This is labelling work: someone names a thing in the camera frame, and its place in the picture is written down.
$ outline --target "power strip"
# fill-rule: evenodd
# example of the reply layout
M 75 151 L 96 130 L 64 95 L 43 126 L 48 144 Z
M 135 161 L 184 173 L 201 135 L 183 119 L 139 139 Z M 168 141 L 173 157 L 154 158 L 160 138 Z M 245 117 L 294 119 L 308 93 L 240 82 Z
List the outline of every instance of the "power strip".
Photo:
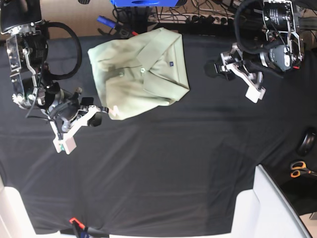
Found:
M 160 14 L 152 13 L 148 21 L 153 23 L 187 23 L 188 21 L 191 22 L 194 16 L 198 16 L 197 14 L 192 13 L 182 13 L 182 14 L 171 14 L 169 12 L 163 12 L 162 16 Z M 224 15 L 207 15 L 207 14 L 200 14 L 199 16 L 204 16 L 205 18 L 214 18 L 213 24 L 218 25 L 227 25 L 228 19 L 233 20 L 234 17 L 232 16 L 224 16 Z

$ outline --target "red clip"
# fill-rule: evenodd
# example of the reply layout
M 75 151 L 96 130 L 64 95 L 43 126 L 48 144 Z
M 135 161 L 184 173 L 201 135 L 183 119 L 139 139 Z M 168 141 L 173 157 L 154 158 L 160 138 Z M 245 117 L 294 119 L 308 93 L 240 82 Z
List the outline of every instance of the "red clip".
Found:
M 80 221 L 78 221 L 76 218 L 73 217 L 72 219 L 69 220 L 69 222 L 70 222 L 71 224 L 73 224 L 74 221 L 79 225 L 79 227 L 80 227 L 81 229 L 83 229 L 83 230 L 85 229 L 85 225 L 82 224 Z

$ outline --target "blue box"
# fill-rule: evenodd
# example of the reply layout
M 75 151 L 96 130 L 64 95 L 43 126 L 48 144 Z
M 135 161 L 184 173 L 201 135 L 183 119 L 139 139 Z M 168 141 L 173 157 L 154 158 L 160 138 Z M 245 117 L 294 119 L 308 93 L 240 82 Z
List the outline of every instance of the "blue box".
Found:
M 177 6 L 184 5 L 186 0 L 110 0 L 113 5 L 122 6 Z

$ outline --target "scissors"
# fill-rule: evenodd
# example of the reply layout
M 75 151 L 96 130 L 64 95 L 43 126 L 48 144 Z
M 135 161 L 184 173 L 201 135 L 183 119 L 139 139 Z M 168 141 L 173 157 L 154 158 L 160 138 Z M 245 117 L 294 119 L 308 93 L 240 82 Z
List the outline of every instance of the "scissors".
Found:
M 292 170 L 291 172 L 292 178 L 297 178 L 300 175 L 307 175 L 307 174 L 317 176 L 316 172 L 307 169 L 305 161 L 297 161 L 297 162 L 291 163 L 291 170 Z

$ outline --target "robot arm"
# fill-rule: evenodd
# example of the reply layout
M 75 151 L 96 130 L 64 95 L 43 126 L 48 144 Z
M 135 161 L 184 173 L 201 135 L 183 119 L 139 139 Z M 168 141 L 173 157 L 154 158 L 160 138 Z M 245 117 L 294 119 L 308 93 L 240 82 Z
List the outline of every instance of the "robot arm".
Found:
M 82 90 L 74 93 L 61 89 L 57 81 L 71 78 L 82 62 L 82 51 L 76 34 L 65 24 L 42 20 L 40 0 L 0 0 L 1 33 L 9 34 L 6 41 L 11 69 L 13 101 L 28 110 L 26 118 L 41 118 L 50 122 L 55 133 L 53 141 L 57 152 L 70 154 L 76 143 L 73 136 L 82 126 L 98 126 L 101 114 L 108 108 L 93 105 L 93 98 L 82 98 Z M 48 28 L 59 27 L 73 38 L 77 49 L 77 64 L 68 74 L 55 75 L 46 62 L 48 55 Z M 31 77 L 24 77 L 31 72 Z M 30 116 L 37 107 L 46 118 Z
M 258 0 L 245 0 L 235 15 L 235 33 L 237 43 L 231 51 L 221 53 L 214 68 L 218 74 L 228 80 L 238 76 L 249 86 L 246 97 L 257 103 L 265 94 L 262 87 L 263 72 L 274 73 L 282 77 L 283 73 L 298 68 L 303 60 L 303 43 L 298 35 L 299 23 L 292 1 L 264 0 L 261 5 L 263 21 L 266 27 L 267 42 L 259 47 L 249 49 L 242 42 L 239 33 L 241 12 Z

